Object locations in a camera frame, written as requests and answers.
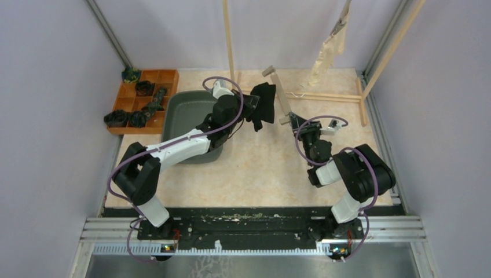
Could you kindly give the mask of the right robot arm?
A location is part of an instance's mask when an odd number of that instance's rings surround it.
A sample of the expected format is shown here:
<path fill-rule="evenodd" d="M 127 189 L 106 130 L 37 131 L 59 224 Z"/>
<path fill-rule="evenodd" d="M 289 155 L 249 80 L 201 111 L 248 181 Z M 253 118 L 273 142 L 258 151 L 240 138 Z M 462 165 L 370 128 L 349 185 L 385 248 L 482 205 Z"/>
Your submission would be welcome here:
<path fill-rule="evenodd" d="M 321 188 L 342 181 L 346 187 L 346 193 L 331 207 L 326 223 L 327 234 L 340 239 L 349 230 L 348 222 L 373 207 L 378 196 L 395 186 L 396 178 L 392 169 L 367 144 L 345 147 L 333 154 L 332 143 L 323 140 L 321 135 L 335 133 L 349 123 L 341 117 L 329 116 L 331 122 L 325 129 L 321 118 L 304 119 L 293 112 L 288 114 L 295 146 L 311 167 L 307 171 L 310 183 Z"/>

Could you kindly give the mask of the beige clip hanger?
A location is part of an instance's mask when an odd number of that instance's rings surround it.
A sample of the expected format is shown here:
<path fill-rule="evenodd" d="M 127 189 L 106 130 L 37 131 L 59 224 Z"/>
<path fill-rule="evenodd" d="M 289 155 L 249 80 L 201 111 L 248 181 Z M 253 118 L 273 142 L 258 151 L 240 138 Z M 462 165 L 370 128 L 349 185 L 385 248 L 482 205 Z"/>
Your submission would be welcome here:
<path fill-rule="evenodd" d="M 340 33 L 341 30 L 343 30 L 347 25 L 347 22 L 349 20 L 350 6 L 351 0 L 346 0 L 343 9 L 339 15 L 339 18 L 329 34 L 330 37 L 334 37 L 336 34 Z"/>

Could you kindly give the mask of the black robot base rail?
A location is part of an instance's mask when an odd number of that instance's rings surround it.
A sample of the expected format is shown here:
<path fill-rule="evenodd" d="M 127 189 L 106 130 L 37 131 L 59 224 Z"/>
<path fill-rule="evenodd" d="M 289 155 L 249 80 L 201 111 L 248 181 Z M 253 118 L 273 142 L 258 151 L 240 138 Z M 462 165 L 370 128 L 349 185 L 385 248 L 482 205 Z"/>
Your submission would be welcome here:
<path fill-rule="evenodd" d="M 337 224 L 330 207 L 169 208 L 160 228 L 145 220 L 139 240 L 170 240 L 180 250 L 226 251 L 314 249 L 322 240 L 362 239 L 360 220 Z"/>

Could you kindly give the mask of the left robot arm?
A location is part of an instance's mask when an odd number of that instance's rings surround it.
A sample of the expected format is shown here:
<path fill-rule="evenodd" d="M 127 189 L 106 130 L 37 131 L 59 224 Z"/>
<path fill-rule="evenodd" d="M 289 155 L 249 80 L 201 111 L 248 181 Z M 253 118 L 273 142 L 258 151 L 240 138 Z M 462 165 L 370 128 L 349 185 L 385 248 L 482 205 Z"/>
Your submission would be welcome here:
<path fill-rule="evenodd" d="M 244 94 L 220 96 L 203 123 L 186 134 L 147 147 L 139 142 L 130 145 L 110 181 L 151 223 L 151 232 L 158 239 L 168 239 L 174 231 L 170 213 L 156 196 L 160 173 L 223 146 L 237 122 L 253 115 L 259 100 L 258 96 Z"/>

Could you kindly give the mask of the black garment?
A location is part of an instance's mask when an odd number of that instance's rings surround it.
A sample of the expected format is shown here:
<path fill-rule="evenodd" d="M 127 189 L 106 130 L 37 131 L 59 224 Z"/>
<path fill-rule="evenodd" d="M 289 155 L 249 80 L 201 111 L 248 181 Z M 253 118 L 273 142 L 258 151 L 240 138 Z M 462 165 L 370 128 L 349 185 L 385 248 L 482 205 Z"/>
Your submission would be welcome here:
<path fill-rule="evenodd" d="M 252 115 L 247 119 L 252 122 L 255 132 L 259 132 L 263 128 L 262 122 L 274 123 L 275 110 L 274 100 L 276 97 L 276 85 L 267 82 L 261 83 L 253 87 L 251 96 L 259 97 L 258 103 Z"/>

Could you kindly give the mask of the beige cotton underwear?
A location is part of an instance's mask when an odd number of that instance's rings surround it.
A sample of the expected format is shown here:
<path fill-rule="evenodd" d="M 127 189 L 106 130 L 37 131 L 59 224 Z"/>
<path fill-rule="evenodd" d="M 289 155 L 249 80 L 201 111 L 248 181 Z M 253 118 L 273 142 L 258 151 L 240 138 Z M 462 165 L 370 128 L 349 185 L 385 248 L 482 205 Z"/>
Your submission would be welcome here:
<path fill-rule="evenodd" d="M 344 52 L 347 25 L 343 30 L 341 30 L 340 33 L 336 34 L 334 37 L 330 37 L 329 35 L 323 42 L 309 76 L 307 83 L 309 86 L 316 86 L 318 83 L 320 83 L 323 75 L 334 66 L 335 56 L 341 55 Z"/>

